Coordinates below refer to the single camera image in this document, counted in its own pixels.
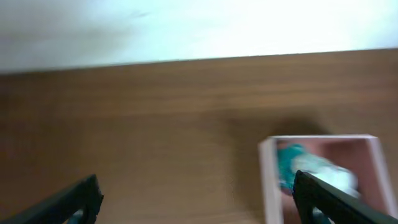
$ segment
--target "bright surface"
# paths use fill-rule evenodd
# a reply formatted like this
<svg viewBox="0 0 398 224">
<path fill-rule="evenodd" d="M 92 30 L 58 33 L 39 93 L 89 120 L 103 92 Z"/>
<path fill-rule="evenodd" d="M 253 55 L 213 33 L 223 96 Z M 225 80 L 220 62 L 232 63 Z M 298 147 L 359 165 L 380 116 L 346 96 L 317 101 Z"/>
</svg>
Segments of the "bright surface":
<svg viewBox="0 0 398 224">
<path fill-rule="evenodd" d="M 2 0 L 0 71 L 398 47 L 395 0 Z"/>
</svg>

